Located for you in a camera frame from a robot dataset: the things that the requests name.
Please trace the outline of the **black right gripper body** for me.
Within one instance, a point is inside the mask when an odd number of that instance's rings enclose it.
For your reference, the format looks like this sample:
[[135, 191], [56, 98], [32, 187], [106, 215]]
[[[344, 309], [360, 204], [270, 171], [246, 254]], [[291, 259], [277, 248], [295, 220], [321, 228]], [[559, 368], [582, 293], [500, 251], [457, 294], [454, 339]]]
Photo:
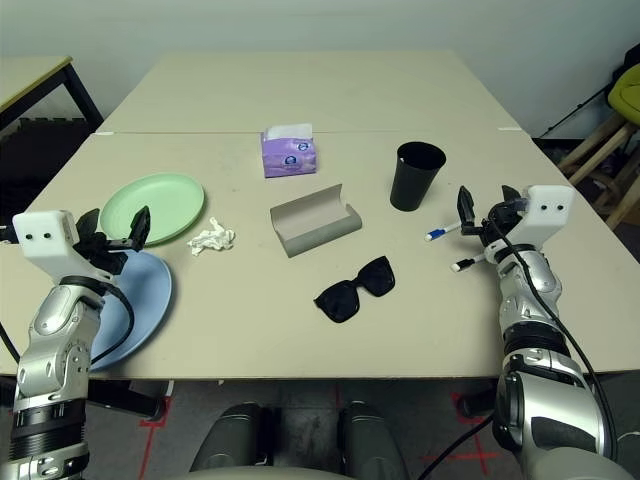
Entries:
[[518, 210], [505, 208], [503, 202], [494, 205], [481, 224], [462, 228], [463, 235], [478, 236], [483, 245], [489, 245], [506, 236], [521, 220]]

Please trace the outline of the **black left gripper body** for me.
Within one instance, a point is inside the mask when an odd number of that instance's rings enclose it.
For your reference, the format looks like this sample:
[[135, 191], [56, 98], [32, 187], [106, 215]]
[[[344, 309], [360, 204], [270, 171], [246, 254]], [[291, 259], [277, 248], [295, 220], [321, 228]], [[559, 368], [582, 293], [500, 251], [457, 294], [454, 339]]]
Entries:
[[132, 239], [108, 240], [103, 232], [94, 232], [80, 239], [74, 249], [94, 267], [120, 274], [128, 260], [125, 250], [133, 250], [135, 246]]

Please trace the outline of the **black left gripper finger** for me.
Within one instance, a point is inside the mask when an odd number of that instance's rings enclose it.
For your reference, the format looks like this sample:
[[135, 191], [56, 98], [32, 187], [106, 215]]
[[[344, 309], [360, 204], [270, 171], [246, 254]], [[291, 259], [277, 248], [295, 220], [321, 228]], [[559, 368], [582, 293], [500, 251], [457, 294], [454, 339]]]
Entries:
[[94, 208], [83, 214], [76, 222], [79, 235], [93, 235], [96, 232], [100, 209]]
[[151, 214], [148, 206], [142, 207], [133, 217], [128, 239], [132, 249], [142, 249], [151, 228]]

